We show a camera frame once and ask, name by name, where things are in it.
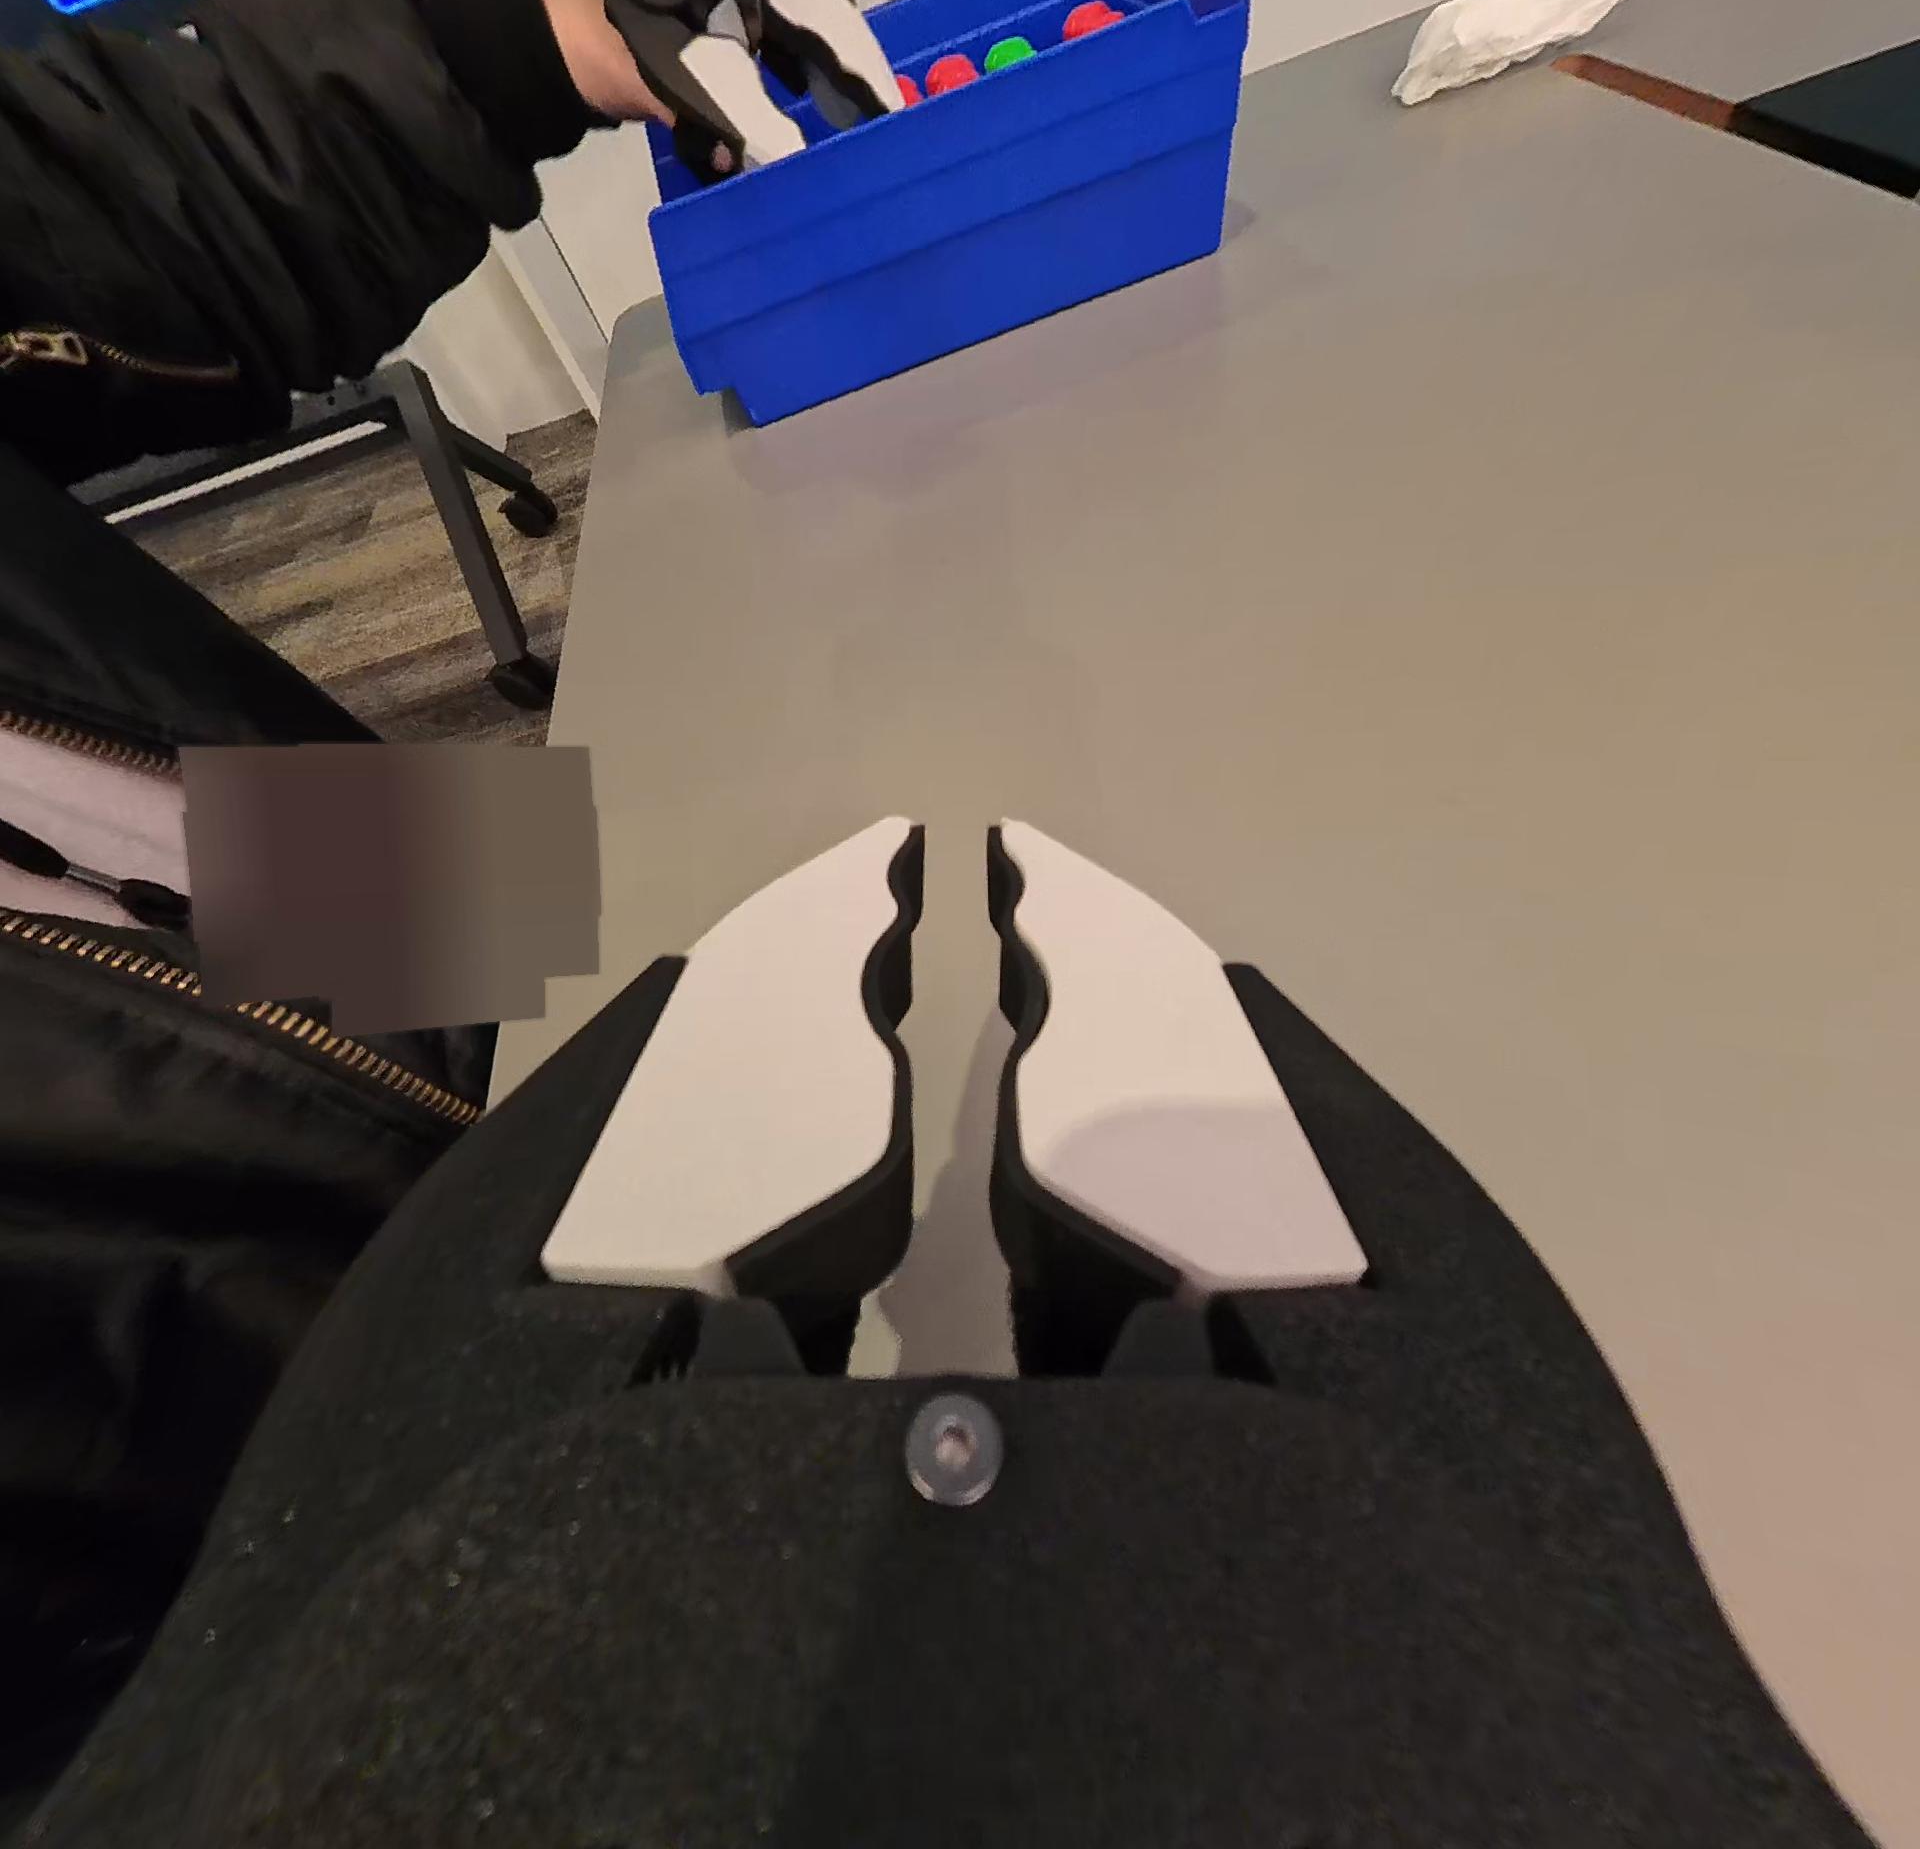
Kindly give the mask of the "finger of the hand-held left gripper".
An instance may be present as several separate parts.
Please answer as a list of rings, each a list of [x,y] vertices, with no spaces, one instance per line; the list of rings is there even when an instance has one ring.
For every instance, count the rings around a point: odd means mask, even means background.
[[[710,20],[687,40],[685,64],[718,110],[685,133],[685,166],[693,175],[739,175],[805,150],[801,124],[767,86],[757,37],[757,22]]]
[[[905,107],[856,0],[767,0],[767,64],[824,118],[878,118]]]

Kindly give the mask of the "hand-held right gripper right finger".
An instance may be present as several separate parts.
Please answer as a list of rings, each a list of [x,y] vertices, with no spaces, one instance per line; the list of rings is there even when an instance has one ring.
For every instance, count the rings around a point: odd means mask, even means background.
[[[990,882],[1012,1182],[1193,1298],[1357,1285],[1361,1242],[1222,958],[1026,821],[990,829]]]

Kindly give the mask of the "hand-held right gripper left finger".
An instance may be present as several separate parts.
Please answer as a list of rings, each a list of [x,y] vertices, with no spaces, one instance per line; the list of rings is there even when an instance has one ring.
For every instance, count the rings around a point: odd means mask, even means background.
[[[566,1285],[772,1301],[803,1216],[910,1154],[903,1001],[924,829],[880,819],[778,875],[677,976],[545,1234]]]

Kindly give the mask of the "cluster of mega blocks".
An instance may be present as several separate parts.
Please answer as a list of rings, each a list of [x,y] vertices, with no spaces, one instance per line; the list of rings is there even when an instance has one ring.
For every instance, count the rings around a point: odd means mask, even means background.
[[[894,73],[912,83],[907,102],[934,94],[928,73],[952,56],[964,56],[975,76],[1001,65],[1045,55],[1061,43],[1096,32],[1138,12],[1138,0],[1040,0],[988,22],[943,37],[913,37],[894,61]]]

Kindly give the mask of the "blue storage bin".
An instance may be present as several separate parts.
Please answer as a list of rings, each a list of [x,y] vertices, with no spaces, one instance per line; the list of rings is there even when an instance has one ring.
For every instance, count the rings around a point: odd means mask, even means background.
[[[1040,0],[889,0],[894,64]],[[699,393],[771,425],[1214,253],[1253,0],[1138,0],[801,157],[697,185],[652,132],[664,312]]]

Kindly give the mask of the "person's left hand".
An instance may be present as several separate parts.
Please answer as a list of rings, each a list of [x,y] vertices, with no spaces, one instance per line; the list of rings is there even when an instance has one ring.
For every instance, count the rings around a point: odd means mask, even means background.
[[[541,0],[566,73],[589,110],[594,128],[673,128],[673,111],[660,103],[637,68],[608,0]]]

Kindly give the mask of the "white cloth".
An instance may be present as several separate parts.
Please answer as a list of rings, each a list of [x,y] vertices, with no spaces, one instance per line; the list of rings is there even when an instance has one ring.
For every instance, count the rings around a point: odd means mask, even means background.
[[[1624,0],[1449,0],[1419,22],[1390,87],[1405,107],[1491,81],[1588,37]]]

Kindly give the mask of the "person's white garment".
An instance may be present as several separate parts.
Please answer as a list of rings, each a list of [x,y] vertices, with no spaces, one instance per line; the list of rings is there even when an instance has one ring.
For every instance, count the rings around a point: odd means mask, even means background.
[[[195,984],[176,750],[1,710],[5,942]]]

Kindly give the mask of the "dark tablet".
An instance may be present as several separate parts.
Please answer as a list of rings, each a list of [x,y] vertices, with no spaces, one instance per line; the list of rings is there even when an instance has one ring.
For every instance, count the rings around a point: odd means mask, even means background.
[[[1732,132],[1903,201],[1918,195],[1918,41],[1742,102]]]

